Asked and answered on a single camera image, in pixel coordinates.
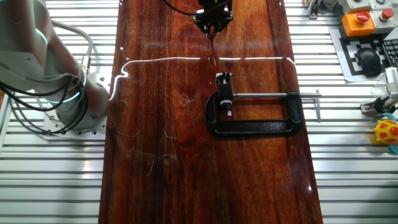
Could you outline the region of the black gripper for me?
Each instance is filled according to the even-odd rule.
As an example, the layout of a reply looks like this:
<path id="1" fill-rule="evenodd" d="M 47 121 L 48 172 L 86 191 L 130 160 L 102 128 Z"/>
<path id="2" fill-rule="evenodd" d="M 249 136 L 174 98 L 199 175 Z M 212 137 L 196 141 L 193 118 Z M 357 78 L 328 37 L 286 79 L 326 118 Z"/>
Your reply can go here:
<path id="1" fill-rule="evenodd" d="M 198 3 L 202 11 L 197 11 L 193 19 L 206 37 L 216 37 L 233 20 L 232 0 L 199 0 Z"/>

